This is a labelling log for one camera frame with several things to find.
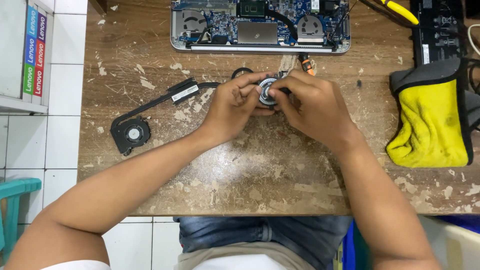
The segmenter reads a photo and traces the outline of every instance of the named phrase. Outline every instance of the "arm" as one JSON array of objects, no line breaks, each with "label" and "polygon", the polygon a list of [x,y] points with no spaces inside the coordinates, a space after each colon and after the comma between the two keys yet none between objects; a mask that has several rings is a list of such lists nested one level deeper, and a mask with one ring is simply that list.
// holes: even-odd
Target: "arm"
[{"label": "arm", "polygon": [[[295,94],[301,103],[298,108],[278,90],[281,87]],[[292,71],[286,79],[276,81],[269,94],[293,127],[324,143],[336,155],[374,268],[439,270],[414,208],[383,171],[351,120],[339,87]]]},{"label": "arm", "polygon": [[5,269],[38,270],[85,259],[108,264],[102,234],[193,159],[236,137],[250,115],[273,113],[256,108],[260,90],[251,84],[267,74],[246,74],[220,85],[196,131],[99,172],[67,191],[27,228]]}]

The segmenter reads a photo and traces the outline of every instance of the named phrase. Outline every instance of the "white cable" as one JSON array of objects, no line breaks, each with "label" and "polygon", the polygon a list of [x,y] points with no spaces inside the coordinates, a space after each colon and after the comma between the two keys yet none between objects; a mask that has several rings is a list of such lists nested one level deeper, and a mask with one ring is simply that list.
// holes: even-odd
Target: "white cable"
[{"label": "white cable", "polygon": [[477,46],[475,46],[475,44],[473,43],[473,40],[472,40],[472,28],[474,27],[480,27],[480,25],[471,25],[469,28],[468,28],[468,40],[470,41],[470,45],[472,45],[473,49],[475,50],[475,52],[480,55],[480,50],[477,48]]}]

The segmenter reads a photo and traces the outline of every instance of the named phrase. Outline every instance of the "hand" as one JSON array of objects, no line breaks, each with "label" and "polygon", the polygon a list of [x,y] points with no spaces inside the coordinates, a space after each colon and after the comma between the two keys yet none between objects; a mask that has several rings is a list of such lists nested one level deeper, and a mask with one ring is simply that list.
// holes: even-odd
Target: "hand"
[{"label": "hand", "polygon": [[[290,89],[299,102],[293,104],[279,90],[282,87]],[[287,78],[275,81],[268,95],[277,101],[293,127],[325,144],[336,155],[363,139],[336,83],[294,70]]]},{"label": "hand", "polygon": [[261,87],[253,83],[273,72],[243,74],[216,88],[204,122],[198,128],[206,133],[212,147],[235,138],[252,115],[272,115],[273,110],[259,103]]}]

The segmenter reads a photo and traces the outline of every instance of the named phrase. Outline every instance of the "laptop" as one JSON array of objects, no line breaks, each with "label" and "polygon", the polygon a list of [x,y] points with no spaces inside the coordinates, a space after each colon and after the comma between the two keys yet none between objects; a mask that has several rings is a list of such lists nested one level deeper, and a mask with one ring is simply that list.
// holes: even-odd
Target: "laptop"
[{"label": "laptop", "polygon": [[342,55],[348,0],[173,0],[178,52]]}]

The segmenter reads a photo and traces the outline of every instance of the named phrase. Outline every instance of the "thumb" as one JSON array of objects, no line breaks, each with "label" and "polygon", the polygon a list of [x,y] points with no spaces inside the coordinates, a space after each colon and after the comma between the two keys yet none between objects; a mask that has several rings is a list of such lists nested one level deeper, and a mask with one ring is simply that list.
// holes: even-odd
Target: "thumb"
[{"label": "thumb", "polygon": [[285,93],[278,89],[270,88],[268,90],[268,95],[273,97],[277,104],[280,105],[280,108],[290,122],[294,119],[299,118],[300,115],[297,109],[293,106],[293,104],[290,102],[290,99],[287,95],[285,95]]},{"label": "thumb", "polygon": [[249,113],[252,112],[255,107],[257,107],[258,100],[260,99],[260,91],[262,91],[262,88],[260,86],[256,86],[250,91],[250,93],[248,93],[247,99],[242,107]]}]

